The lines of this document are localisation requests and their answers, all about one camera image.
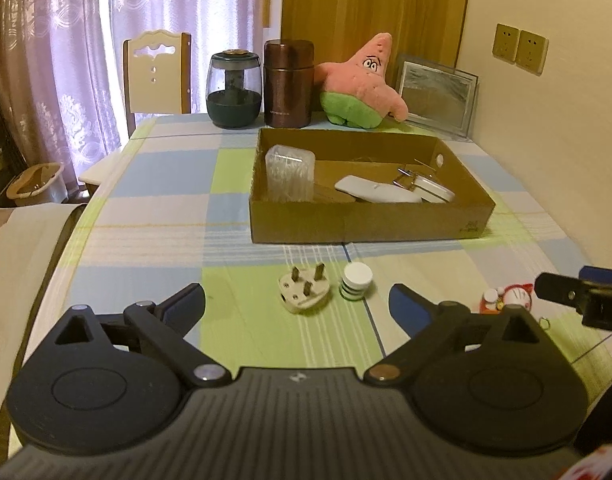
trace red and white object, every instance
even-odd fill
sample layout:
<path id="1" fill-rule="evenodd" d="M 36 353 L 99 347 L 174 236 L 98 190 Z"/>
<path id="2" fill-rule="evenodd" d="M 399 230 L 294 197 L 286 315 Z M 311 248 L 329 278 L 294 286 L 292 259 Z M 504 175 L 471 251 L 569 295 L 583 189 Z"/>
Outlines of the red and white object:
<path id="1" fill-rule="evenodd" d="M 611 471 L 612 445 L 601 446 L 579 460 L 559 480 L 603 480 Z"/>
<path id="2" fill-rule="evenodd" d="M 532 283 L 508 285 L 497 289 L 488 288 L 479 302 L 479 314 L 499 314 L 508 304 L 523 306 L 528 312 L 532 309 Z"/>

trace wall outlet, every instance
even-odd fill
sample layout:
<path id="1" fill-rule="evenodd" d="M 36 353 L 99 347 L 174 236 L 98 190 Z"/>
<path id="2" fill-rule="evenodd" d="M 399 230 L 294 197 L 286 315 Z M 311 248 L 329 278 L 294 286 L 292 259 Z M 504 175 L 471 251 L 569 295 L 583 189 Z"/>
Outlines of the wall outlet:
<path id="1" fill-rule="evenodd" d="M 540 75 L 544 69 L 547 52 L 548 40 L 546 38 L 522 30 L 519 35 L 515 63 L 529 72 Z"/>
<path id="2" fill-rule="evenodd" d="M 517 54 L 517 44 L 519 43 L 519 29 L 497 23 L 497 30 L 494 34 L 492 44 L 492 55 L 514 63 Z"/>

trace table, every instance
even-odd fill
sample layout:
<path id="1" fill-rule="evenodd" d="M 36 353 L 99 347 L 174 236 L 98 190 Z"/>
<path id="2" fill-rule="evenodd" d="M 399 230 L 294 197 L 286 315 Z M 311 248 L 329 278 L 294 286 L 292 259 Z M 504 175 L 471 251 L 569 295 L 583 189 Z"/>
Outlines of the table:
<path id="1" fill-rule="evenodd" d="M 576 275 L 586 259 L 520 182 L 470 141 L 449 147 L 496 202 L 475 240 L 345 245 L 254 245 L 247 192 L 260 123 L 236 132 L 203 115 L 147 120 L 97 190 L 48 287 L 29 352 L 69 305 L 98 314 L 159 302 L 191 282 L 207 309 L 186 340 L 236 373 L 241 366 L 351 366 L 361 374 L 408 338 L 388 292 L 404 283 L 431 301 L 476 310 L 488 287 L 532 282 L 542 271 Z M 310 128 L 337 129 L 318 117 Z M 430 134 L 387 123 L 381 129 Z M 276 280 L 294 266 L 326 264 L 336 283 L 349 261 L 374 271 L 366 301 L 333 294 L 314 315 L 294 316 Z M 591 398 L 612 378 L 612 334 L 581 326 L 569 308 L 535 299 L 534 316 L 585 381 Z"/>

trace purple curtain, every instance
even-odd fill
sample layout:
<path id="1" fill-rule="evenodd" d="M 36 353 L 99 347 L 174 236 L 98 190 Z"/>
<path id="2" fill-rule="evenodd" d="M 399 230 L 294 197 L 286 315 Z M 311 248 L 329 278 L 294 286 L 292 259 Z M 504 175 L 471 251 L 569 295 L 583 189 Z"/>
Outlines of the purple curtain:
<path id="1" fill-rule="evenodd" d="M 261 48 L 259 0 L 100 2 L 106 3 L 0 0 L 2 108 L 26 161 L 61 162 L 70 189 L 120 145 L 118 126 L 124 128 L 126 118 L 113 110 L 111 95 L 123 96 L 124 40 L 157 28 L 192 35 L 193 112 L 205 111 L 212 54 Z"/>

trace pink starfish plush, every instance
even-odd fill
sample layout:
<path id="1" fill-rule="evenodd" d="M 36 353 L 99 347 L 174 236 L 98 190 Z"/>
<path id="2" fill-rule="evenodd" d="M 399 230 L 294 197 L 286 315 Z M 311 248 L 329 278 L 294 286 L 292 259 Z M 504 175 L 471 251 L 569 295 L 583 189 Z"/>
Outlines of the pink starfish plush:
<path id="1" fill-rule="evenodd" d="M 377 34 L 343 63 L 315 67 L 315 83 L 321 84 L 321 105 L 335 124 L 374 128 L 387 115 L 404 121 L 408 108 L 384 79 L 392 49 L 392 36 Z"/>

